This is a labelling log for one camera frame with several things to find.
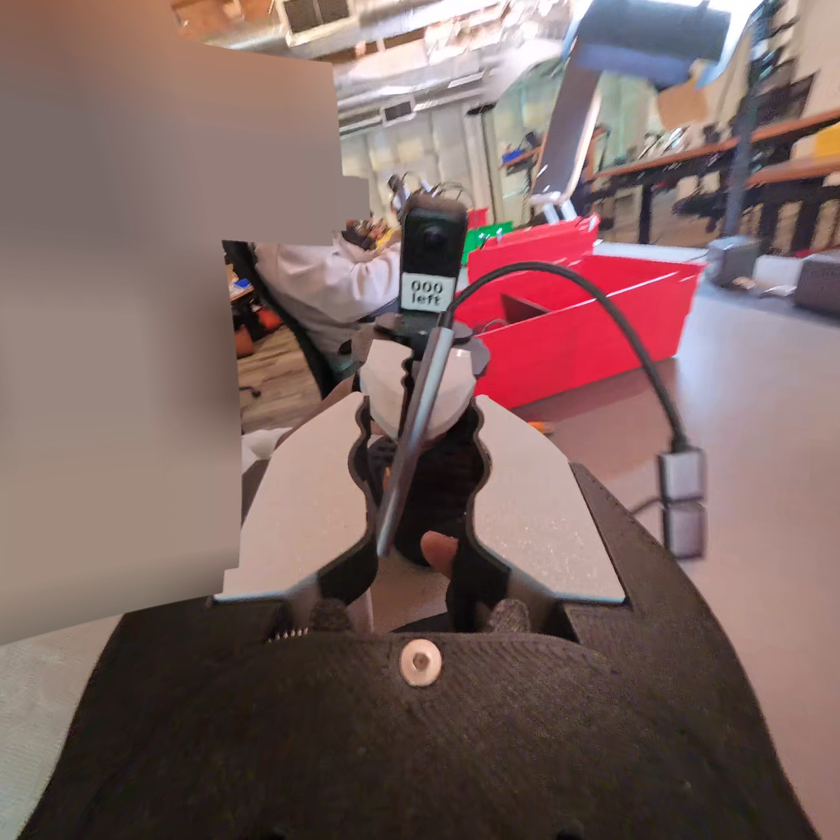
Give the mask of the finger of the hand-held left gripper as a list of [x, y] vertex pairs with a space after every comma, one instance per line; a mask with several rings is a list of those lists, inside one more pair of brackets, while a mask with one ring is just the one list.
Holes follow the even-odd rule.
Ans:
[[452, 349], [427, 421], [425, 438], [441, 438], [465, 413], [476, 388], [471, 352]]
[[373, 339], [360, 365], [360, 388], [370, 403], [371, 419], [383, 434], [398, 439], [403, 418], [405, 380], [412, 350], [386, 339]]

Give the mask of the green plastic bin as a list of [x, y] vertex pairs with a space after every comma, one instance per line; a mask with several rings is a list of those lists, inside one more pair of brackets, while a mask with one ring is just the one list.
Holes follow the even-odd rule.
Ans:
[[484, 248], [487, 241], [498, 241], [504, 235], [511, 233], [513, 228], [513, 222], [507, 221], [469, 229], [465, 237], [465, 245], [461, 258], [462, 266], [467, 266], [469, 255], [477, 249]]

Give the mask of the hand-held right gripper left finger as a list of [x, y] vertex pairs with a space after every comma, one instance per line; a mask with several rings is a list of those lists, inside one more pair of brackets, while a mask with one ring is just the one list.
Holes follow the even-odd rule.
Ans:
[[238, 566], [216, 602], [283, 598], [353, 603], [377, 573], [375, 509], [354, 457], [368, 401], [352, 392], [276, 448], [240, 533]]

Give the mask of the small grey adapter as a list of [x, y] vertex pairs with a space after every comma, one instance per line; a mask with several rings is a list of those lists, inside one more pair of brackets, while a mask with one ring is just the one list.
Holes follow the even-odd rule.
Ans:
[[707, 509], [703, 500], [648, 498], [630, 510], [635, 518], [658, 508], [663, 544], [677, 561], [696, 561], [707, 552]]

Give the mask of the black desk chair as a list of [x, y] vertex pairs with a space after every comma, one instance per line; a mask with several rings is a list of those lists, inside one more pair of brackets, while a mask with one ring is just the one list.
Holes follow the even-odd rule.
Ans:
[[303, 325], [282, 305], [277, 294], [266, 283], [257, 267], [256, 253], [252, 245], [245, 241], [224, 240], [222, 247], [226, 261], [233, 268], [237, 278], [247, 280], [262, 303], [289, 328], [307, 362], [320, 396], [327, 397], [340, 380]]

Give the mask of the person's left hand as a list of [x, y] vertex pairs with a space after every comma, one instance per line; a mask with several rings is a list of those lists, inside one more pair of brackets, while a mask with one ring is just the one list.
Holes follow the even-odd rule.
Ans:
[[421, 538], [420, 546], [423, 558], [430, 568], [451, 581], [455, 556], [459, 549], [457, 538], [441, 532], [429, 531]]

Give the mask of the thin metal rod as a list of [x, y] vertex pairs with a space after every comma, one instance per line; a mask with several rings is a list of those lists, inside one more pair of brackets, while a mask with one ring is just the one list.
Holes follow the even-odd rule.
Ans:
[[444, 377], [448, 355], [454, 344], [455, 332], [452, 326], [450, 320], [443, 321], [431, 332], [419, 373], [414, 380], [391, 473], [383, 487], [375, 532], [378, 560], [386, 560], [392, 552], [417, 462], [424, 449], [427, 426]]

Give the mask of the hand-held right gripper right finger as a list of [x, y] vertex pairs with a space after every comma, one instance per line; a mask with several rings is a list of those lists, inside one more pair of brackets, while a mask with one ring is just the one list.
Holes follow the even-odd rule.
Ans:
[[453, 582], [479, 604], [623, 604], [623, 585], [570, 461], [487, 395], [475, 406], [486, 473], [469, 503]]

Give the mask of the red plastic bin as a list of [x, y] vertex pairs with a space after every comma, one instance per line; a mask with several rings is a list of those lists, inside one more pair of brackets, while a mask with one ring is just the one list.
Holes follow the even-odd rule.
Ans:
[[[467, 278], [521, 261], [566, 266], [602, 290], [654, 362], [674, 357], [705, 261], [687, 248], [600, 245], [598, 216], [509, 233], [469, 255]], [[592, 296], [525, 271], [496, 280], [458, 309], [490, 353], [476, 393], [507, 409], [639, 368], [635, 352]]]

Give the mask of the long wooden workbench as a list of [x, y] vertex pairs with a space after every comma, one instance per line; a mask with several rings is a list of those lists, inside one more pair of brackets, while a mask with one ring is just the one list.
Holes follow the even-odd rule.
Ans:
[[838, 108], [756, 129], [749, 142], [747, 173], [736, 176], [739, 138], [623, 164], [589, 182], [593, 205], [638, 190], [637, 242], [650, 245], [657, 194], [692, 180], [695, 189], [676, 199], [671, 212], [701, 219], [709, 235], [722, 235], [728, 200], [738, 198], [735, 233], [744, 214], [757, 212], [750, 232], [762, 254], [804, 256], [814, 251], [824, 206], [838, 206]]

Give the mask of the grey angled stand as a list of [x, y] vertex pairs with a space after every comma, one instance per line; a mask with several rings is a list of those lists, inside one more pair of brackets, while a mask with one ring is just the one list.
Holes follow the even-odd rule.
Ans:
[[677, 86], [696, 62], [719, 62], [733, 21], [716, 2], [583, 2], [563, 41], [563, 78], [532, 178], [531, 207], [571, 200], [601, 108], [602, 74]]

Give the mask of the grey metal box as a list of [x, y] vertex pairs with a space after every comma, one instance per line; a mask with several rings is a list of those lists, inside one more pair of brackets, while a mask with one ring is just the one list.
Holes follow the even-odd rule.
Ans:
[[805, 257], [792, 297], [797, 308], [838, 318], [839, 250]]
[[726, 288], [742, 278], [750, 279], [760, 256], [758, 239], [743, 235], [716, 238], [707, 247], [704, 280]]

